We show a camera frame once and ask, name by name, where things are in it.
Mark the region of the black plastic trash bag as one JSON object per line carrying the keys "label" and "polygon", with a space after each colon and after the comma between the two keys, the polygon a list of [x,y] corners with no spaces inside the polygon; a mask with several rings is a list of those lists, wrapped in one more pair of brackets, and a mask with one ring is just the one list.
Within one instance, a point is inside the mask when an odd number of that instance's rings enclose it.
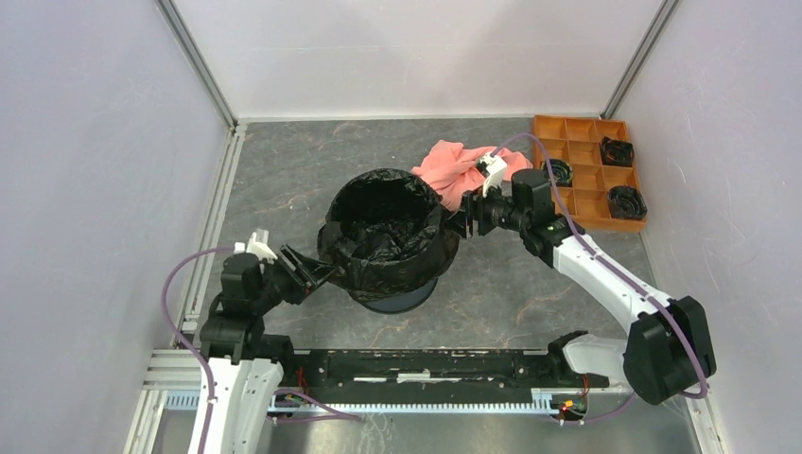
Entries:
{"label": "black plastic trash bag", "polygon": [[420,177],[379,168],[345,184],[318,232],[319,258],[335,268],[330,281],[358,303],[410,294],[452,265],[460,236],[445,225],[440,196]]}

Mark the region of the dark blue trash bin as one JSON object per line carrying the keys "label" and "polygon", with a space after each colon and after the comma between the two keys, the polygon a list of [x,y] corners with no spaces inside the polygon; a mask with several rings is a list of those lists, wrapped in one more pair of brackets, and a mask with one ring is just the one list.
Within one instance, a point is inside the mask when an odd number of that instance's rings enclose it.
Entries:
{"label": "dark blue trash bin", "polygon": [[438,284],[438,279],[432,279],[420,288],[408,293],[395,295],[371,302],[360,302],[370,311],[384,315],[397,315],[409,312],[426,302]]}

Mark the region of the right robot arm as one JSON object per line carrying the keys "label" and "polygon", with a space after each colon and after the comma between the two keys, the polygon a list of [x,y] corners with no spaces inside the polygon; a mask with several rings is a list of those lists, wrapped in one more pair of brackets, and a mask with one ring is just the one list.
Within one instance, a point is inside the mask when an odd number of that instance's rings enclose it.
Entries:
{"label": "right robot arm", "polygon": [[559,212],[559,192],[544,173],[514,173],[506,195],[493,176],[461,197],[459,232],[485,236],[495,229],[519,235],[525,249],[591,295],[624,330],[623,340],[576,334],[546,361],[549,379],[569,386],[583,374],[627,384],[657,405],[676,395],[706,397],[717,365],[702,305],[674,298],[626,270],[581,226]]}

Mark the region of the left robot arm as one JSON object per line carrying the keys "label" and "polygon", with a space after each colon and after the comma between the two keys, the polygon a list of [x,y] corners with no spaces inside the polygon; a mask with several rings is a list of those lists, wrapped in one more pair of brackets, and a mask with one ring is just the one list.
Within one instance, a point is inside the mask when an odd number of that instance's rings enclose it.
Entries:
{"label": "left robot arm", "polygon": [[253,453],[279,386],[297,373],[291,341],[268,335],[265,315],[298,305],[324,285],[335,267],[266,243],[239,242],[223,262],[221,291],[200,329],[201,395],[189,450]]}

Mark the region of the rolled trash bag with yellow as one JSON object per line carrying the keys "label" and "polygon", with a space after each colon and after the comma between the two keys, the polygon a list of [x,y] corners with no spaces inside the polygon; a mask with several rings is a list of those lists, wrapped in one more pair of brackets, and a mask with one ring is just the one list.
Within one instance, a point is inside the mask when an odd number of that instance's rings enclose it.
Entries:
{"label": "rolled trash bag with yellow", "polygon": [[548,164],[543,164],[543,169],[549,175],[549,168],[551,168],[551,175],[558,187],[571,187],[574,180],[574,171],[571,165],[561,159],[549,159]]}

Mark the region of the rolled trash bag bottom right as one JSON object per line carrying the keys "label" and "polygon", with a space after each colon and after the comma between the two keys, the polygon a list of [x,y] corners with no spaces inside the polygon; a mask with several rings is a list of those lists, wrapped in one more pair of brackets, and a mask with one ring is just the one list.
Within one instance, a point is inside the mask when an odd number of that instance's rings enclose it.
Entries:
{"label": "rolled trash bag bottom right", "polygon": [[640,192],[630,185],[617,185],[607,192],[607,204],[611,218],[643,220],[648,208]]}

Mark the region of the rolled trash bag top right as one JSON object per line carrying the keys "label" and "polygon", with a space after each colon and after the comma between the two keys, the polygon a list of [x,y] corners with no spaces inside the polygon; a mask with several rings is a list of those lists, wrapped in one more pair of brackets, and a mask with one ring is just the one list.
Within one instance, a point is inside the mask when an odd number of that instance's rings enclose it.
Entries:
{"label": "rolled trash bag top right", "polygon": [[601,161],[606,166],[632,167],[635,150],[632,143],[604,136],[600,142]]}

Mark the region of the pink crumpled cloth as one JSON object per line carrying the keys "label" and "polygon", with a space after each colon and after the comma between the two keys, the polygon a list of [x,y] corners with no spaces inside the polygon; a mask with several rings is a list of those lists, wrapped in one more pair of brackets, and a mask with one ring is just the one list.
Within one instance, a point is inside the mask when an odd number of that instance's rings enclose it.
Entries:
{"label": "pink crumpled cloth", "polygon": [[477,170],[476,163],[494,149],[467,148],[463,143],[440,140],[411,173],[442,197],[441,204],[448,212],[455,213],[461,204],[462,194],[482,185],[484,176]]}

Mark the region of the orange wooden compartment tray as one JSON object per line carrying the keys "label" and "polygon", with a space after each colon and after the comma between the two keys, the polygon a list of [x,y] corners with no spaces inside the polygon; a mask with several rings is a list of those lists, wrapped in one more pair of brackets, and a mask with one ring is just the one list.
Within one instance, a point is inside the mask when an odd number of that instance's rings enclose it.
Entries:
{"label": "orange wooden compartment tray", "polygon": [[610,166],[602,160],[602,139],[629,142],[627,124],[620,120],[537,114],[532,133],[552,159],[561,160],[573,171],[569,186],[559,188],[571,216],[588,230],[638,233],[646,220],[614,218],[607,195],[620,185],[639,189],[636,166]]}

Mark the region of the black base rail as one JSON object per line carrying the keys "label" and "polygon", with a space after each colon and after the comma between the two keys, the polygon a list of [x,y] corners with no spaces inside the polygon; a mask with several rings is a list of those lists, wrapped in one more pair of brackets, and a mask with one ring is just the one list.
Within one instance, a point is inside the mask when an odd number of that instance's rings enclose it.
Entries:
{"label": "black base rail", "polygon": [[324,404],[522,403],[533,390],[605,388],[608,378],[571,371],[547,350],[369,349],[278,356],[284,387]]}

